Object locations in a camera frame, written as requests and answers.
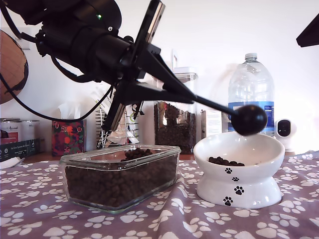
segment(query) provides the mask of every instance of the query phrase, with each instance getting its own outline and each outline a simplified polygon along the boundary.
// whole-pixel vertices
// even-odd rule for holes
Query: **globe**
[[[0,73],[15,95],[21,92],[29,74],[28,62],[22,48],[2,30],[0,30]],[[12,96],[1,82],[0,104],[11,99]]]

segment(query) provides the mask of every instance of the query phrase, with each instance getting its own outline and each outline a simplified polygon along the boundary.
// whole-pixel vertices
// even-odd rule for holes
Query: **paw print tablecloth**
[[[195,161],[180,161],[173,186],[117,215],[68,202],[58,161],[0,173],[2,239],[319,239],[319,158],[312,154],[284,160],[274,176],[282,202],[259,210],[201,200]]]

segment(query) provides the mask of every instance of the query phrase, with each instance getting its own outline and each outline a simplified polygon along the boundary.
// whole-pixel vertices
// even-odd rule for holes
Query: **black ball knob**
[[[267,115],[259,106],[246,105],[236,110],[238,114],[231,116],[233,128],[241,135],[248,136],[259,133],[267,125]]]

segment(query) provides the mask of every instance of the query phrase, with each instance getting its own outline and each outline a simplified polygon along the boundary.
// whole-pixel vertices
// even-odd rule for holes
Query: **blue bottle label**
[[[258,102],[232,102],[228,104],[228,107],[231,109],[238,109],[244,105],[257,105],[262,108],[268,117],[267,125],[262,130],[262,132],[274,131],[274,102],[273,101],[258,101]],[[231,123],[228,123],[228,131],[235,131]]]

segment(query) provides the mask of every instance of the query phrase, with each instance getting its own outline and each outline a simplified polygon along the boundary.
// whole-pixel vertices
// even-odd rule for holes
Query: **floral tissue box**
[[[85,152],[86,120],[65,123],[52,121],[52,156]]]

